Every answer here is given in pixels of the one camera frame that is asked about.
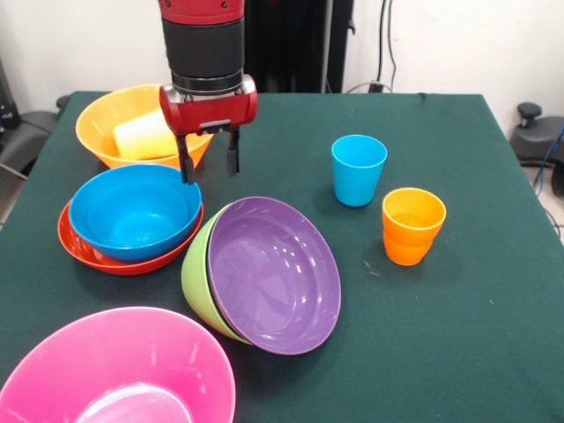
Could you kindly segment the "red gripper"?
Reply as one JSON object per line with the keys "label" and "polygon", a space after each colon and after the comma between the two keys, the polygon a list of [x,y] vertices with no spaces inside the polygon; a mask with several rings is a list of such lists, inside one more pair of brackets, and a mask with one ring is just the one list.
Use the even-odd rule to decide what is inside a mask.
{"label": "red gripper", "polygon": [[177,136],[183,183],[195,182],[195,168],[186,144],[188,134],[229,130],[227,171],[231,176],[240,172],[239,127],[253,122],[258,111],[258,92],[249,74],[243,76],[234,91],[219,95],[186,94],[173,85],[161,85],[159,101],[168,128]]}

